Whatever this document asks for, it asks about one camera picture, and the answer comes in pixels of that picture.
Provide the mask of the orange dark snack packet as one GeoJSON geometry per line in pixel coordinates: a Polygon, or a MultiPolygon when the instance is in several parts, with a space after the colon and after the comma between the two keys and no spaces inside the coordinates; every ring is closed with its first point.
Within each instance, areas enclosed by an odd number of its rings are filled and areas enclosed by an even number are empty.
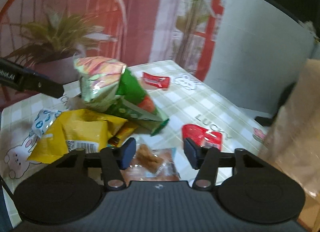
{"type": "Polygon", "coordinates": [[[134,133],[138,125],[132,122],[126,122],[119,131],[108,140],[108,146],[121,147],[123,143],[134,133]]]}

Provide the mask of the red snack packet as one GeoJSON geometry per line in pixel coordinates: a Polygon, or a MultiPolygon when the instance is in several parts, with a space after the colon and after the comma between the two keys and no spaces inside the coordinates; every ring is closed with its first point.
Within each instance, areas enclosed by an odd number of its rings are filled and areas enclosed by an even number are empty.
{"type": "Polygon", "coordinates": [[[219,150],[222,148],[222,133],[195,124],[183,125],[182,138],[190,138],[199,147],[215,147],[219,150]]]}
{"type": "Polygon", "coordinates": [[[170,77],[155,76],[143,72],[142,79],[146,84],[156,87],[158,89],[165,89],[170,86],[170,77]]]}

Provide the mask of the blue white snack packet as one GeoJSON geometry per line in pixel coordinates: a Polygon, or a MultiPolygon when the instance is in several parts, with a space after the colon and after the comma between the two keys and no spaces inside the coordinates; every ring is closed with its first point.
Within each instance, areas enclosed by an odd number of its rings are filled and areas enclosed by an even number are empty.
{"type": "Polygon", "coordinates": [[[60,116],[61,113],[61,110],[40,110],[33,121],[29,135],[42,138],[47,129],[53,124],[53,122],[60,116]]]}

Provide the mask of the yellow snack bag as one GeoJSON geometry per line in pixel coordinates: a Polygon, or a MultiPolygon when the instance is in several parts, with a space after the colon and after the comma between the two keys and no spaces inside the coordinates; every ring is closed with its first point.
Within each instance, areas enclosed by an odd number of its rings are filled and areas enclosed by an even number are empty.
{"type": "Polygon", "coordinates": [[[47,130],[40,132],[28,160],[51,164],[77,148],[86,153],[100,152],[125,123],[127,119],[89,109],[62,112],[47,130]]]}

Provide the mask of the brown cardboard box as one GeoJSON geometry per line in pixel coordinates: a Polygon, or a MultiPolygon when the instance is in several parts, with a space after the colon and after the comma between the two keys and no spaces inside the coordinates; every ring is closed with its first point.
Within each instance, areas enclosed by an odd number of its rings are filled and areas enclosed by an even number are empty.
{"type": "Polygon", "coordinates": [[[259,157],[298,182],[306,203],[299,216],[319,231],[319,61],[307,60],[269,129],[259,157]]]}

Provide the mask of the printed red backdrop cloth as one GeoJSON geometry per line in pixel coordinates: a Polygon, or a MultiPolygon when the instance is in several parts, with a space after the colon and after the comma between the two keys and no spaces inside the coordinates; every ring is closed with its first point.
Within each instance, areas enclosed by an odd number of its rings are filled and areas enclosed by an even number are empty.
{"type": "Polygon", "coordinates": [[[1,58],[67,84],[73,61],[172,60],[204,80],[225,0],[1,0],[1,58]]]}

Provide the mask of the green chip bag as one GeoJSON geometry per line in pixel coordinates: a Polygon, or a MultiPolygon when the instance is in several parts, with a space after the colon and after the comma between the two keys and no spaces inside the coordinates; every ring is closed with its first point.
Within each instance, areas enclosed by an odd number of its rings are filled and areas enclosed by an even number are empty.
{"type": "Polygon", "coordinates": [[[102,56],[74,59],[79,74],[80,105],[99,113],[134,122],[158,134],[169,117],[153,102],[147,91],[123,62],[102,56]]]}

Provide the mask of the checked bunny tablecloth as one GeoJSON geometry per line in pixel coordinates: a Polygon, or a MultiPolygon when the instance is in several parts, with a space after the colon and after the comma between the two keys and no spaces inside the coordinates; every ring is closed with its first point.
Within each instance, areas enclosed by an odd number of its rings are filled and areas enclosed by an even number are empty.
{"type": "MultiPolygon", "coordinates": [[[[258,154],[266,129],[246,115],[218,92],[205,85],[173,61],[160,61],[131,67],[141,78],[143,73],[168,76],[168,89],[146,86],[153,102],[169,117],[168,124],[157,135],[138,129],[134,137],[138,143],[153,149],[174,148],[174,163],[180,178],[192,183],[197,172],[183,153],[182,126],[193,123],[222,133],[224,152],[244,148],[258,154]]],[[[42,109],[65,110],[68,101],[80,93],[78,81],[64,86],[65,93],[55,99],[43,94],[23,99],[2,111],[1,114],[1,176],[10,190],[42,168],[27,160],[36,141],[30,137],[31,126],[42,109]]]]}

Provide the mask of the clear twisted pastry packet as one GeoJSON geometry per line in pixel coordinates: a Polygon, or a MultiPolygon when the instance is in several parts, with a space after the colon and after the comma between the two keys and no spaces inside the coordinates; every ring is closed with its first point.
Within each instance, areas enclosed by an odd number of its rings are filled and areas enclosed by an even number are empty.
{"type": "Polygon", "coordinates": [[[121,171],[125,183],[143,182],[175,182],[180,175],[174,163],[176,148],[151,149],[140,144],[129,167],[121,171]]]}

